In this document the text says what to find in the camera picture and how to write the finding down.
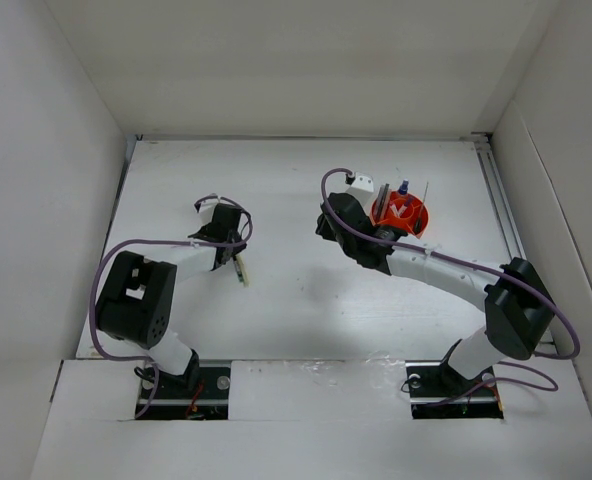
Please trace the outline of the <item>black thin pen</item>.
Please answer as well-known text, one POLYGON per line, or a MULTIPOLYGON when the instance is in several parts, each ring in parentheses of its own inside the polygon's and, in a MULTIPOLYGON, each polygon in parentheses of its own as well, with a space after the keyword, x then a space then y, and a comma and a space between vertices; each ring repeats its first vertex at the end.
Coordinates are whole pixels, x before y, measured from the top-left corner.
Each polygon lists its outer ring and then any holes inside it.
POLYGON ((380 217, 379 217, 381 221, 386 217, 386 212, 387 212, 388 205, 390 202, 390 196, 391 196, 390 185, 385 184, 383 198, 382 198, 382 202, 381 202, 382 206, 381 206, 380 217))

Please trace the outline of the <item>white pen red cap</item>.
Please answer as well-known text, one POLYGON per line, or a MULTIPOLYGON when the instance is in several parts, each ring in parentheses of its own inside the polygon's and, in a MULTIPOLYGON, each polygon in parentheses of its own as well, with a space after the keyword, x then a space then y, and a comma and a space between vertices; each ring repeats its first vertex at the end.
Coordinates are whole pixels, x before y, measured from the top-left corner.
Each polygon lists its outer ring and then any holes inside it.
POLYGON ((400 212, 395 203, 390 203, 390 210, 396 218, 400 218, 400 212))

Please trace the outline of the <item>white marker purple cap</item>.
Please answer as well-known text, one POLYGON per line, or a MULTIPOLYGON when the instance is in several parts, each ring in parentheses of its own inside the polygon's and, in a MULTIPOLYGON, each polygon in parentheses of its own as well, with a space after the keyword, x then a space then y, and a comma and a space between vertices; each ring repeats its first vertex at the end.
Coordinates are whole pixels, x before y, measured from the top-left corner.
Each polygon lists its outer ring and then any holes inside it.
POLYGON ((412 205, 413 203, 413 198, 411 195, 408 195, 404 201, 404 203, 402 204, 402 206, 399 209, 400 212, 400 217, 404 217, 407 215, 406 211, 409 209, 409 207, 412 205))

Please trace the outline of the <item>orange highlighter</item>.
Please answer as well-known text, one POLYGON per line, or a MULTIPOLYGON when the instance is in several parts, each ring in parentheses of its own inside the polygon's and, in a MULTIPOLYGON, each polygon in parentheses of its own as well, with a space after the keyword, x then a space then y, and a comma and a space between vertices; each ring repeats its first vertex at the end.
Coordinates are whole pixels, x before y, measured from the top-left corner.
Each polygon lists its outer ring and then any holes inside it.
POLYGON ((382 216, 382 210, 385 203, 385 197, 388 192, 388 185, 383 184, 378 192, 377 198, 374 203, 373 218, 376 222, 379 222, 382 216))

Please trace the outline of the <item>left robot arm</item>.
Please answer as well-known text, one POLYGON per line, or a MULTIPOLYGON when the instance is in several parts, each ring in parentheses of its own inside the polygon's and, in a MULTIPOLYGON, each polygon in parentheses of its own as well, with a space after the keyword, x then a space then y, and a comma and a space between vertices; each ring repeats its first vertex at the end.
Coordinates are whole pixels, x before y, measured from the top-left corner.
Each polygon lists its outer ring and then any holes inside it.
POLYGON ((251 214, 215 196, 196 202, 202 225, 185 239, 130 239, 107 252, 92 281, 88 324, 105 359, 142 360, 143 377, 177 396, 198 387, 199 356, 173 331, 178 287, 213 272, 241 253, 252 233, 251 214))

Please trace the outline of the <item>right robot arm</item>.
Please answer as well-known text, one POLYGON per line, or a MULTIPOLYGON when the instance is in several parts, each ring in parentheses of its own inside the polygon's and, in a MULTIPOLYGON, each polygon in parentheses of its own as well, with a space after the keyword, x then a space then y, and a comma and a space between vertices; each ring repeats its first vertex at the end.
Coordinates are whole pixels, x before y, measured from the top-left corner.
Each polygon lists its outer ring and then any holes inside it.
POLYGON ((420 242, 396 248, 393 243, 407 233, 373 225, 348 193, 332 193, 323 201, 316 234, 337 242, 363 268, 422 282, 484 313, 485 325, 458 340, 439 363, 438 381, 445 396, 465 392, 485 370, 507 358, 530 359, 554 317, 543 303, 550 295, 530 262, 513 258, 498 277, 488 267, 453 264, 420 242))

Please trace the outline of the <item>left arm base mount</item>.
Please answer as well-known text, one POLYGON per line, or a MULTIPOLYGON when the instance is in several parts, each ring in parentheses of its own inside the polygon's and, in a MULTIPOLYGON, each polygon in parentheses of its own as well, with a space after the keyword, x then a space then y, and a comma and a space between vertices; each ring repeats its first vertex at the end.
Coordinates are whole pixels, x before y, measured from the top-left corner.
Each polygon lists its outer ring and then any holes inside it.
POLYGON ((195 387, 185 388, 180 381, 161 373, 153 391, 153 369, 136 367, 140 380, 135 405, 137 420, 227 420, 231 386, 231 362, 208 361, 200 366, 195 387))

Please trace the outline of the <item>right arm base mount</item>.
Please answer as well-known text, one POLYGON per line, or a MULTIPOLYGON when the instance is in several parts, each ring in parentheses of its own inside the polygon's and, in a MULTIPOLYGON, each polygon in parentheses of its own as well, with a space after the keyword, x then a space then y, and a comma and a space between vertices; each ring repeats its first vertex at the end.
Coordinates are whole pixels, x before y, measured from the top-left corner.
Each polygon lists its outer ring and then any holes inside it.
POLYGON ((439 361, 407 361, 401 391, 409 395, 414 420, 503 419, 492 367, 473 380, 448 374, 439 361))

